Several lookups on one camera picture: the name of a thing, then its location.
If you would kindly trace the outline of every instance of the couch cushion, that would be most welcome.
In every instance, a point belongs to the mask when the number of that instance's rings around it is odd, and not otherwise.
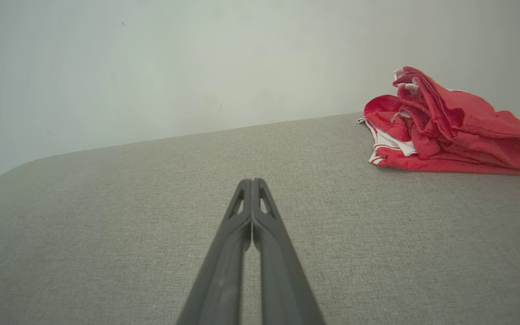
[[[330,324],[520,323],[520,176],[367,162],[361,114],[44,158],[0,176],[0,324],[170,324],[262,177]],[[246,254],[243,323],[260,323]]]

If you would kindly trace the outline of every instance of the fabric pile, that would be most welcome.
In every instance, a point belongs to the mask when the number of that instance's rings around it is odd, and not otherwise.
[[[520,175],[520,120],[479,96],[448,90],[420,70],[394,72],[397,96],[365,107],[374,137],[369,162],[423,172]]]

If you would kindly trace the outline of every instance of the white trim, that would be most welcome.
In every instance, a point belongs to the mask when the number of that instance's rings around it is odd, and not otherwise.
[[[365,123],[372,134],[374,139],[373,152],[370,155],[369,163],[378,165],[382,160],[385,160],[383,157],[377,155],[378,148],[388,148],[390,150],[398,150],[404,154],[405,157],[410,156],[411,154],[418,153],[412,141],[402,142],[397,140],[390,134],[382,131],[376,125],[374,125],[371,121],[369,121],[366,117],[361,117],[357,119],[357,123]]]
[[[395,80],[397,80],[399,77],[398,77],[398,73],[399,72],[404,72],[404,69],[403,68],[398,68],[397,70],[394,70],[392,72],[392,75],[395,77]]]

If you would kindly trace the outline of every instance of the gray couch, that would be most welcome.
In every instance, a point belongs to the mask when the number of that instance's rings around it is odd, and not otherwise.
[[[172,324],[264,178],[330,324],[520,324],[520,176],[367,162],[360,114],[44,158],[0,176],[0,324]],[[243,323],[260,323],[246,254]]]

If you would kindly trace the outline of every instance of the white wall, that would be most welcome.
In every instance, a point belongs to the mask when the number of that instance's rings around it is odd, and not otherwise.
[[[520,118],[520,0],[0,0],[0,174],[361,111],[403,65]]]

